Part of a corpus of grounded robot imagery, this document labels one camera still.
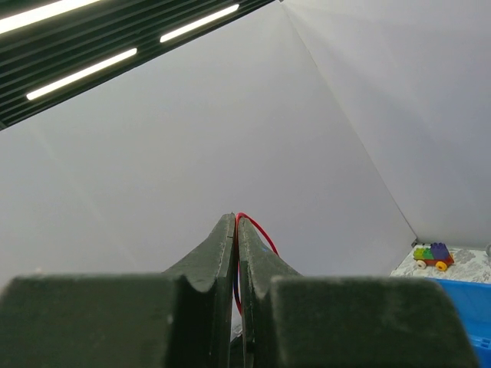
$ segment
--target blue bin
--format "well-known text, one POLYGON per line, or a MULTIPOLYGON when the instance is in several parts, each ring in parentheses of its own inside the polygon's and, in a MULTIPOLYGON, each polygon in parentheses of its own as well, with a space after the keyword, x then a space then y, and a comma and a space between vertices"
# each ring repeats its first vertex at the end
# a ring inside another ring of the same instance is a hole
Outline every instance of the blue bin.
POLYGON ((491 368, 491 284, 434 280, 452 298, 481 366, 491 368))

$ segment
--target ceiling light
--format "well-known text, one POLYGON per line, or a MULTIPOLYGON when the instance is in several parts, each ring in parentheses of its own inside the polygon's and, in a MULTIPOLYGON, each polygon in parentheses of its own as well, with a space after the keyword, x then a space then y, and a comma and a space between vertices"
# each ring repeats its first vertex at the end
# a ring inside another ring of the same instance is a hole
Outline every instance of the ceiling light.
POLYGON ((229 8, 223 9, 221 11, 218 11, 217 13, 208 15, 207 17, 200 19, 198 21, 194 21, 193 23, 190 23, 188 25, 185 25, 184 27, 181 27, 179 29, 176 29, 175 31, 172 31, 170 33, 165 34, 160 38, 160 42, 165 42, 168 41, 172 38, 175 38, 177 36, 183 35, 189 31, 192 31, 193 29, 196 29, 198 27, 201 27, 203 25, 206 25, 212 21, 215 21, 218 18, 225 17, 228 14, 231 14, 235 12, 239 8, 238 4, 235 4, 233 6, 230 6, 229 8))
POLYGON ((99 64, 92 65, 91 67, 83 69, 82 71, 78 71, 75 74, 69 75, 68 77, 65 77, 63 79, 60 79, 60 80, 54 82, 54 83, 51 83, 51 84, 47 85, 46 87, 35 90, 35 91, 29 93, 27 95, 27 98, 28 98, 28 100, 34 100, 35 98, 38 98, 38 97, 43 96, 45 94, 49 94, 53 90, 57 90, 58 88, 66 86, 67 84, 78 81, 79 79, 86 77, 87 75, 91 75, 97 71, 100 71, 101 69, 104 69, 104 68, 109 67, 113 64, 116 64, 116 63, 118 63, 124 59, 127 59, 127 58, 135 55, 136 53, 137 53, 137 49, 132 48, 129 51, 126 51, 122 54, 116 55, 110 59, 102 61, 99 64))
POLYGON ((0 34, 24 27, 26 25, 31 25, 37 21, 42 21, 44 19, 54 17, 55 15, 69 12, 70 10, 99 1, 100 0, 61 0, 59 2, 54 2, 49 5, 25 11, 21 14, 13 15, 0 20, 0 34))

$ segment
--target colorful toy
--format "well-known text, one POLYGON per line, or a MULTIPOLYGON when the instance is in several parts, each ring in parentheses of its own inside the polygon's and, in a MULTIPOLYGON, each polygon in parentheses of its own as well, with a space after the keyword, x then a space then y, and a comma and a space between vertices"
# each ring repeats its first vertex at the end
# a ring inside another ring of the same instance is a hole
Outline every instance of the colorful toy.
POLYGON ((416 248, 413 252, 416 266, 425 269, 427 266, 435 266, 438 271, 446 271, 453 265, 453 257, 444 243, 433 243, 429 248, 416 248))

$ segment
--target red wire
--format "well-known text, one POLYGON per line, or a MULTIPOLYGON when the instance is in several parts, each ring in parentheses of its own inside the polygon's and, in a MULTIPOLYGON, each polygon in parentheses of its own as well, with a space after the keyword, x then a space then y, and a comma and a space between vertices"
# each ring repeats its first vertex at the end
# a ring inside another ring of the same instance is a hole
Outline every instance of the red wire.
POLYGON ((275 247, 275 243, 273 243, 273 240, 269 237, 268 233, 261 227, 260 224, 258 224, 255 219, 252 217, 248 216, 244 212, 239 212, 236 215, 236 231, 235 231, 235 238, 234 238, 234 246, 236 248, 236 269, 235 269, 235 275, 234 275, 234 282, 233 282, 233 295, 234 298, 236 299, 236 305, 237 309, 239 310, 239 313, 242 315, 242 305, 240 303, 240 295, 239 295, 239 220, 241 218, 248 219, 255 228, 259 230, 259 232, 262 234, 262 236, 265 237, 265 239, 268 241, 269 246, 271 249, 275 252, 276 255, 279 256, 278 250, 275 247))

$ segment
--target patterned tabletop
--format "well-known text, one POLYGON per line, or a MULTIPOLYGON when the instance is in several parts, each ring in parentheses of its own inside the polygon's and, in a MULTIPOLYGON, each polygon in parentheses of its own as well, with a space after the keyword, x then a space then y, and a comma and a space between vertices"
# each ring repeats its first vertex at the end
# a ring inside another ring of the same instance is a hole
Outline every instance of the patterned tabletop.
POLYGON ((413 251, 407 255, 402 263, 390 273, 397 277, 424 277, 444 278, 447 280, 473 281, 491 284, 491 261, 485 251, 471 249, 449 248, 453 254, 455 264, 448 267, 445 272, 438 271, 435 267, 428 266, 424 270, 416 267, 413 259, 413 251))

